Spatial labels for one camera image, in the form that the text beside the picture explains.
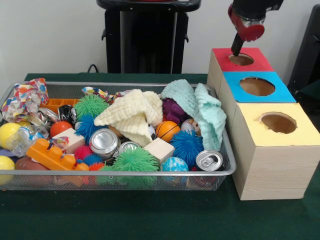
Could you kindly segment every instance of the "wooden cube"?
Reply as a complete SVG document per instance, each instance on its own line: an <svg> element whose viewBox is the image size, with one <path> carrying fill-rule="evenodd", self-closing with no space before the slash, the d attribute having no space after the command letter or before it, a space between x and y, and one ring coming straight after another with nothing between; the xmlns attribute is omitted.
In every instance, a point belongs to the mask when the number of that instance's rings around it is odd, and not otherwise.
<svg viewBox="0 0 320 240"><path fill-rule="evenodd" d="M230 135L241 200L303 198L320 134L298 103L238 103Z"/></svg>
<svg viewBox="0 0 320 240"><path fill-rule="evenodd" d="M280 77L274 71L223 72L219 100L227 115L230 131L238 103L295 103Z"/></svg>
<svg viewBox="0 0 320 240"><path fill-rule="evenodd" d="M66 154L73 154L78 147L85 145L85 138L81 135L76 135L76 130L74 130L73 128L69 128L54 136L53 138L57 139L60 137L69 138L68 148L65 151Z"/></svg>
<svg viewBox="0 0 320 240"><path fill-rule="evenodd" d="M157 137L151 143L144 147L150 154L155 156L159 165L174 155L175 147L161 138Z"/></svg>
<svg viewBox="0 0 320 240"><path fill-rule="evenodd" d="M220 94L223 72L273 72L268 60L257 47L243 47L239 56L233 56L230 48L214 48L211 51L207 85Z"/></svg>

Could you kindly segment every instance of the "green spiky ball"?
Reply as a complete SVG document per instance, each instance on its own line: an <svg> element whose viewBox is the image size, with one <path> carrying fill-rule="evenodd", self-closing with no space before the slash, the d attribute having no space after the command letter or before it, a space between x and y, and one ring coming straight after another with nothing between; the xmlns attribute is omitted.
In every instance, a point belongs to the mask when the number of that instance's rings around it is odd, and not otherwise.
<svg viewBox="0 0 320 240"><path fill-rule="evenodd" d="M112 166L105 165L104 167L100 168L99 171L102 172L111 172L113 171ZM115 177L114 176L97 176L96 183L98 185L114 185L115 184Z"/></svg>
<svg viewBox="0 0 320 240"><path fill-rule="evenodd" d="M121 153L112 169L126 172L156 172L158 162L148 151L138 147ZM127 185L129 189L147 189L155 183L156 179L155 176L119 176L116 181L121 185Z"/></svg>
<svg viewBox="0 0 320 240"><path fill-rule="evenodd" d="M95 118L108 107L109 104L98 95L84 96L77 102L76 105L74 105L76 118L78 121L80 121L82 116L86 114L90 114Z"/></svg>

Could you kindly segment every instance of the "mint green washcloth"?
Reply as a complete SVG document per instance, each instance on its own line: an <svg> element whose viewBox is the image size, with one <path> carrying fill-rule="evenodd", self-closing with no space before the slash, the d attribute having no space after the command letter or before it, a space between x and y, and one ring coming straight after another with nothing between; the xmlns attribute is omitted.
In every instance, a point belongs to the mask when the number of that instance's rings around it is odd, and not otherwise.
<svg viewBox="0 0 320 240"><path fill-rule="evenodd" d="M164 88L161 98L175 100L198 122L205 150L220 150L227 116L221 109L221 102L210 96L203 84L199 83L194 91L187 80L176 80Z"/></svg>

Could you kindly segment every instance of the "table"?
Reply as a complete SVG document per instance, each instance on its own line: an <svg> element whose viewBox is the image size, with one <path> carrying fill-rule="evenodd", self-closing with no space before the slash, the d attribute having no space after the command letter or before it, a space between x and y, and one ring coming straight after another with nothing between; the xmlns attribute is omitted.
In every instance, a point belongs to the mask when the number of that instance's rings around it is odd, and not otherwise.
<svg viewBox="0 0 320 240"><path fill-rule="evenodd" d="M205 83L205 74L28 74L26 80ZM320 169L304 199L240 201L217 191L3 191L0 239L320 239Z"/></svg>

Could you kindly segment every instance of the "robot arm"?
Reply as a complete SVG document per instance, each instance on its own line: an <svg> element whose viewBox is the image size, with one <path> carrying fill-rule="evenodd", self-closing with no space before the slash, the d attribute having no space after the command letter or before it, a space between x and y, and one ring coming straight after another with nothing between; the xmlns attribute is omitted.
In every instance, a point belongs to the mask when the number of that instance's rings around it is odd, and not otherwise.
<svg viewBox="0 0 320 240"><path fill-rule="evenodd" d="M228 9L229 17L237 30L231 51L238 56L245 41L260 38L265 27L266 12L279 10L284 0L233 0Z"/></svg>

